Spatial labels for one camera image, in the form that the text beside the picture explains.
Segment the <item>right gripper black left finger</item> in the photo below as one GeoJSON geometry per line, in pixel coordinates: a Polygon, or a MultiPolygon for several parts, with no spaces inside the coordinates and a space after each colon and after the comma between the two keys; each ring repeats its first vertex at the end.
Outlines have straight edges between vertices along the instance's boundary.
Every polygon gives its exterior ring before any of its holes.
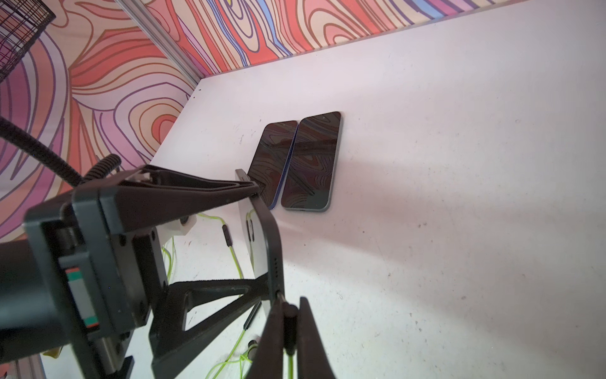
{"type": "Polygon", "coordinates": [[[285,343],[285,317],[283,305],[285,301],[279,297],[271,306],[268,319],[257,349],[247,379],[276,379],[283,377],[283,356],[285,343]]]}

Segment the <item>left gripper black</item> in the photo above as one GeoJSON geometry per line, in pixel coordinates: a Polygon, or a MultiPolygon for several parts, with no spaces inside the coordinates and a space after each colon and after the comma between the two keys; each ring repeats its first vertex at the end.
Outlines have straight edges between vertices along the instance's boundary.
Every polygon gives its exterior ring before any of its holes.
{"type": "MultiPolygon", "coordinates": [[[[27,211],[28,243],[62,336],[86,378],[132,374],[130,339],[147,323],[166,285],[157,226],[239,202],[258,190],[251,181],[145,165],[27,211]]],[[[228,326],[269,299],[268,274],[170,285],[149,332],[154,377],[178,377],[228,326]]]]}

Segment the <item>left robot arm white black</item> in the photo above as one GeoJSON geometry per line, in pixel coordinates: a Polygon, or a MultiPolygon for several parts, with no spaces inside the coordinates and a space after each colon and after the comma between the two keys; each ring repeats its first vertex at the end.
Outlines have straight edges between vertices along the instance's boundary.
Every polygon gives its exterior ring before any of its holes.
{"type": "Polygon", "coordinates": [[[71,186],[27,211],[26,239],[1,246],[3,363],[70,345],[86,378],[128,378],[130,334],[149,325],[152,372],[174,378],[268,297],[266,278],[170,284],[158,231],[250,198],[255,183],[151,165],[86,181],[13,123],[1,136],[71,186]]]}

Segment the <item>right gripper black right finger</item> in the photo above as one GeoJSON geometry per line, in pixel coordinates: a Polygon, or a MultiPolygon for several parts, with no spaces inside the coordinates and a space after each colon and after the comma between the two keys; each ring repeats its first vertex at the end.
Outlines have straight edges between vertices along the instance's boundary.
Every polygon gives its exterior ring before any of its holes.
{"type": "Polygon", "coordinates": [[[298,378],[336,379],[306,297],[298,308],[296,349],[298,378]]]}

